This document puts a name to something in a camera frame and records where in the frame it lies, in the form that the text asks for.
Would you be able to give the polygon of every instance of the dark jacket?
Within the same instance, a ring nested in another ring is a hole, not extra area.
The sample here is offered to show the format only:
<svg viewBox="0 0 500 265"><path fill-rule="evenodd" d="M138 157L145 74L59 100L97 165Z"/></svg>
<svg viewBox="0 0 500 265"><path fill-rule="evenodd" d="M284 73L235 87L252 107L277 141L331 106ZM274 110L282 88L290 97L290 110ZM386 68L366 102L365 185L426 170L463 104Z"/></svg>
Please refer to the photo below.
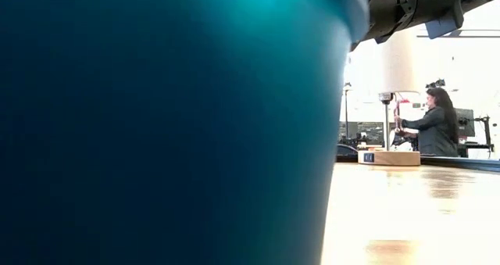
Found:
<svg viewBox="0 0 500 265"><path fill-rule="evenodd" d="M424 155L459 156L457 144L452 140L450 128L445 122L445 110L441 107L429 109L421 120L402 121L403 128L419 131L419 151Z"/></svg>

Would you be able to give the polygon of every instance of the dark hair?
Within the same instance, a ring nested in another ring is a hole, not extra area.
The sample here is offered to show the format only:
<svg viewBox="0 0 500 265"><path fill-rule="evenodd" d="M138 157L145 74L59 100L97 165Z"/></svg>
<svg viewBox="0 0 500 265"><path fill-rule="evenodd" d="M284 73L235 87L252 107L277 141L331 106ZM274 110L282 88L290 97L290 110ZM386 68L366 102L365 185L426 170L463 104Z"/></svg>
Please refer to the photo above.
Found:
<svg viewBox="0 0 500 265"><path fill-rule="evenodd" d="M450 139L459 143L459 120L456 116L455 108L453 107L453 102L450 99L450 95L443 88L431 88L427 90L427 94L435 98L435 105L441 107L445 111L445 121L448 125L448 136Z"/></svg>

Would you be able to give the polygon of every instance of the desk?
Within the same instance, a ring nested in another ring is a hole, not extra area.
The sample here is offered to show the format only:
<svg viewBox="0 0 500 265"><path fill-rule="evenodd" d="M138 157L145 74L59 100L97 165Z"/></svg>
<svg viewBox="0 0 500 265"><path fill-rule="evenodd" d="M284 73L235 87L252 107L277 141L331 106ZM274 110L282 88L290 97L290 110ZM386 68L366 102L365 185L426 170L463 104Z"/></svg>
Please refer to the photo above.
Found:
<svg viewBox="0 0 500 265"><path fill-rule="evenodd" d="M500 174L337 163L323 265L500 264Z"/></svg>

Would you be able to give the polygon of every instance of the person's arm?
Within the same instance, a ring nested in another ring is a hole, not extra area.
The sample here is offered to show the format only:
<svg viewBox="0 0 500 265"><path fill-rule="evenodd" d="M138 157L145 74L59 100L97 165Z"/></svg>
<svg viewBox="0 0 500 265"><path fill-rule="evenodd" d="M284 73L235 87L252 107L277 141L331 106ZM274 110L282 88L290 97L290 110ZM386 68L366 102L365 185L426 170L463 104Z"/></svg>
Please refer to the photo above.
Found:
<svg viewBox="0 0 500 265"><path fill-rule="evenodd" d="M437 107L435 109L432 109L420 120L402 120L401 124L404 128L425 130L429 127L433 127L434 125L439 124L443 120L445 120L445 111L442 108Z"/></svg>

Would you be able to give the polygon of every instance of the lamp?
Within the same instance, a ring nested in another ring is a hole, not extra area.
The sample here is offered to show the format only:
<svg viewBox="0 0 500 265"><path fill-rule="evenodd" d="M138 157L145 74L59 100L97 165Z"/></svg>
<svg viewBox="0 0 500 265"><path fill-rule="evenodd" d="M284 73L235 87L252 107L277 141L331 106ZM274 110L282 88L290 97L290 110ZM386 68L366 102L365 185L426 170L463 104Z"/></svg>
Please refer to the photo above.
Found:
<svg viewBox="0 0 500 265"><path fill-rule="evenodd" d="M386 43L380 45L383 59L382 78L379 83L379 100L384 104L384 151L361 151L358 162L383 165L420 165L419 152L390 151L391 129L389 125L389 104L396 93L420 93L414 71L413 30L404 30L394 34Z"/></svg>

